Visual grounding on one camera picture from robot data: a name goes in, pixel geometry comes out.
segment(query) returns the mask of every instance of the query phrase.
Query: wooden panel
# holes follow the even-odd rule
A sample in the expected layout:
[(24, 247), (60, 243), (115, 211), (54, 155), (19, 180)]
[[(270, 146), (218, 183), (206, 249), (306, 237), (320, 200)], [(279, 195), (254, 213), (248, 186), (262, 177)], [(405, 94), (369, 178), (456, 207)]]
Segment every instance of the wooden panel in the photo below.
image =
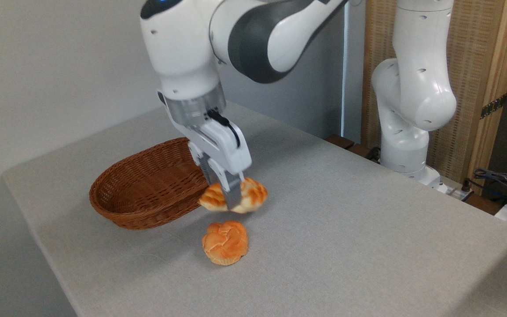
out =
[[(507, 1), (504, 6), (503, 18), (497, 36), (497, 43), (493, 54), (489, 81), (487, 82), (487, 90), (485, 92), (484, 104), (488, 104), (493, 100), (503, 96), (507, 92)], [(473, 175), (476, 168), (487, 169), (492, 156), (494, 142), (502, 109), (493, 112), (489, 116), (481, 119), (471, 160), (468, 169), (468, 176)]]

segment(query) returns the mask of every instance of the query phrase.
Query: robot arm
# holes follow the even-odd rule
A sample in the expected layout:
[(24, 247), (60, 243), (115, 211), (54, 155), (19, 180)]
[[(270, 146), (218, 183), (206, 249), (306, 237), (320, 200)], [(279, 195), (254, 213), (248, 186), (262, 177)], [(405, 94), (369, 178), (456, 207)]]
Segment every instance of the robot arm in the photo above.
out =
[(256, 82), (280, 80), (347, 0), (225, 0), (210, 24), (215, 55)]
[(457, 105), (445, 53), (452, 8), (453, 0), (398, 0), (397, 58), (380, 63), (371, 79), (381, 123), (381, 164), (440, 191), (439, 173), (425, 163), (428, 132), (446, 125)]
[(209, 183), (218, 179), (229, 209), (241, 200), (251, 165), (241, 130), (221, 114), (217, 62), (254, 81), (277, 81), (294, 67), (320, 27), (347, 0), (147, 0), (140, 24), (159, 98), (189, 140)]

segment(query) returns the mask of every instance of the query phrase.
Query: woven screen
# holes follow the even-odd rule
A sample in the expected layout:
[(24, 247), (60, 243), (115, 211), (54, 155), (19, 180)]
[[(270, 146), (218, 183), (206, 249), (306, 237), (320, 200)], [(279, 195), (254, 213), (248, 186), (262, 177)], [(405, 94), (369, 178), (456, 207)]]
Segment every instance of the woven screen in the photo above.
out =
[[(449, 124), (430, 133), (427, 163), (457, 182), (469, 169), (503, 6), (503, 0), (455, 0), (453, 6), (447, 58), (457, 111)], [(381, 141), (371, 75), (380, 62), (396, 57), (395, 12), (396, 0), (367, 0), (362, 144), (369, 148)]]

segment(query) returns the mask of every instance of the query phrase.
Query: table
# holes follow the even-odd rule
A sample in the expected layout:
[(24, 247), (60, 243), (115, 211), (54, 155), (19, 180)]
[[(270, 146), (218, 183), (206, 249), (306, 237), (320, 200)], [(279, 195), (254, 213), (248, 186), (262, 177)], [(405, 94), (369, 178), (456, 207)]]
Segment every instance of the table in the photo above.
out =
[[(164, 110), (4, 173), (80, 317), (507, 317), (506, 222), (246, 108), (225, 114), (250, 147), (246, 176), (270, 193), (256, 213), (200, 207), (129, 231), (92, 209), (101, 172), (180, 136)], [(214, 265), (201, 238), (231, 219), (250, 250)]]

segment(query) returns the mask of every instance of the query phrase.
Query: wicker basket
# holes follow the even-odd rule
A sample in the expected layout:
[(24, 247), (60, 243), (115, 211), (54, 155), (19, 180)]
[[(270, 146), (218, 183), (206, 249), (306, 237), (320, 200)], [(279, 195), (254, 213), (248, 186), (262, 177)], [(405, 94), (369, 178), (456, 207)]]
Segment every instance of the wicker basket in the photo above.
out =
[(164, 225), (199, 207), (208, 184), (188, 142), (169, 140), (115, 163), (91, 186), (93, 208), (119, 227), (139, 230)]

